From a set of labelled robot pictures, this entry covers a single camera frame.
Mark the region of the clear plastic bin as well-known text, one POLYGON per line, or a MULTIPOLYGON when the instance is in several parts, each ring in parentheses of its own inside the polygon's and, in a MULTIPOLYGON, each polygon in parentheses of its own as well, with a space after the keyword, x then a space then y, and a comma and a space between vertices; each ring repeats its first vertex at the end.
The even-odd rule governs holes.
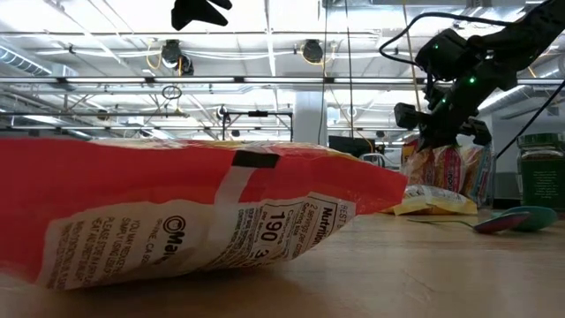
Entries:
MULTIPOLYGON (((401 156, 401 172, 402 172, 403 164, 405 163, 407 157, 410 156, 410 155, 417 149, 417 145, 418 145, 418 142, 417 142, 416 140, 411 141, 411 142, 406 143, 406 144, 403 145, 403 147, 402 147, 402 152, 401 152, 401 154, 402 154, 402 156, 401 156)), ((467 146, 467 145, 474 145, 474 144, 471 144, 471 143, 470 143, 470 144, 466 144, 466 145, 463 145, 463 146, 460 146, 460 145, 458 145, 458 144, 455 144, 454 146, 458 146, 458 147, 459 147, 460 153, 461 153, 461 155, 462 155, 462 149, 463 149, 463 147, 465 147, 465 146, 467 146)), ((493 154, 493 170, 492 170, 492 176, 491 176, 491 179, 490 179, 490 186, 488 187, 486 203, 485 203, 483 206, 479 207, 479 208, 484 208, 484 207, 487 207, 487 206, 491 206, 491 205, 493 204, 493 175, 494 175, 494 168, 495 168, 495 163, 494 163, 494 154, 493 154)))

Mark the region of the black metal stand rig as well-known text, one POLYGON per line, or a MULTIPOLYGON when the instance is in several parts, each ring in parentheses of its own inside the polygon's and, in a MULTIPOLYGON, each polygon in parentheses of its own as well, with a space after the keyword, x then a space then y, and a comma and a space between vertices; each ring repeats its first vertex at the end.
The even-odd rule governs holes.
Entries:
POLYGON ((291 112, 267 111, 267 110, 250 110, 250 111, 227 111, 224 110, 222 114, 222 139, 225 140, 225 133, 228 127, 234 124, 241 116, 247 117, 269 117, 274 116, 281 121, 281 123, 290 131, 290 141, 294 140, 294 115, 291 112), (227 118, 234 115, 229 125, 226 125, 227 118), (290 118, 290 124, 286 125, 282 116, 290 118))

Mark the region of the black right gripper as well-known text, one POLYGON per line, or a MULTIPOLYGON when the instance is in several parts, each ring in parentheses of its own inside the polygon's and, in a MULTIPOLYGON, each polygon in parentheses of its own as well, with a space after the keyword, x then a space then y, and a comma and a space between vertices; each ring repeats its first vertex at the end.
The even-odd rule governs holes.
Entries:
POLYGON ((434 104, 420 127, 419 148, 454 146, 457 136, 473 136, 476 145, 492 141, 486 124, 476 119, 478 107, 492 93, 492 84, 475 75, 458 79, 434 104))

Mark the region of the yellow ramen packet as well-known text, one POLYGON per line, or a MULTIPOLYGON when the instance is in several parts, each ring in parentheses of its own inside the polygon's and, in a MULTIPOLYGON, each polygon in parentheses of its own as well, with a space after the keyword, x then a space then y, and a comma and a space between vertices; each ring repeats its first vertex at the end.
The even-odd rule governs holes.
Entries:
POLYGON ((382 210, 383 214, 403 215, 468 215, 478 213, 474 201, 449 190, 431 185, 408 185, 402 202, 382 210))

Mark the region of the green lid spice jar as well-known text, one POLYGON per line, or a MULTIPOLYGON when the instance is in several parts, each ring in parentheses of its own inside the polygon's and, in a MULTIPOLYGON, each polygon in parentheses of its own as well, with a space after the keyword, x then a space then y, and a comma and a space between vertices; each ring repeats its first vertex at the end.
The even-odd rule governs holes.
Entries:
POLYGON ((565 134, 526 134, 518 139, 517 146, 522 204, 565 213, 565 134))

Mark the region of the red Maruchan ramen packet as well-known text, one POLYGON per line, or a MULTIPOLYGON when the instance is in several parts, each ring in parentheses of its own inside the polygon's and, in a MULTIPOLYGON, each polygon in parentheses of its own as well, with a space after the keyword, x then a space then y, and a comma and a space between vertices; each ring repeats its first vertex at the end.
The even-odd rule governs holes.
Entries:
POLYGON ((435 150, 415 150, 407 157, 402 167, 409 185, 433 186, 435 183, 435 150))

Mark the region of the teal plastic spoon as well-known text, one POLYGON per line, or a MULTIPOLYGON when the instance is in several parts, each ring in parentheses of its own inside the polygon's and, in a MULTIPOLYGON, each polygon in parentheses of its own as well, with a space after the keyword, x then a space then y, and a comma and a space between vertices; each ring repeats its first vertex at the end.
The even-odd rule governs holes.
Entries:
POLYGON ((512 228, 512 231, 535 232, 553 225, 558 220, 557 213, 551 208, 539 206, 521 206, 509 208, 504 211, 494 211, 491 216, 502 216, 510 213, 528 212, 529 217, 519 225, 512 228))

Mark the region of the iridescent metal spoon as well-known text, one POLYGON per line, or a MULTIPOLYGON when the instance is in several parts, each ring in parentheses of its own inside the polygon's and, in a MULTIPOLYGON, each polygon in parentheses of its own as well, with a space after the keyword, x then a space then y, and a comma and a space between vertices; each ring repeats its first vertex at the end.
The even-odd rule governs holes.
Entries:
POLYGON ((530 217, 530 212, 511 212, 499 216, 491 217, 480 223, 468 223, 462 220, 423 220, 423 219, 410 219, 413 223, 428 223, 428 224, 442 224, 442 223, 458 223, 465 225, 479 234, 495 234, 502 231, 511 230, 526 219, 530 217))

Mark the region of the orange Maruchan ramen packet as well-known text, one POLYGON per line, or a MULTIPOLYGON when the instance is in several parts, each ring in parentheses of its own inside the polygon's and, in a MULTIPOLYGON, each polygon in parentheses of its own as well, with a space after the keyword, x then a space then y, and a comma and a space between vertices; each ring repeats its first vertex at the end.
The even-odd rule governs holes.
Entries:
POLYGON ((0 139, 0 273, 71 290, 290 261, 406 185, 305 143, 0 139))

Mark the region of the black monitor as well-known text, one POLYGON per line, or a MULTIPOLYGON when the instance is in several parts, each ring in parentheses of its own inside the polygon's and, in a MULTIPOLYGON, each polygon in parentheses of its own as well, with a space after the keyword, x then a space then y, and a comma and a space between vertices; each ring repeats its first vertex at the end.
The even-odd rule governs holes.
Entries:
POLYGON ((370 154, 374 151, 375 141, 331 135, 328 137, 328 146, 334 150, 359 158, 361 155, 370 154))

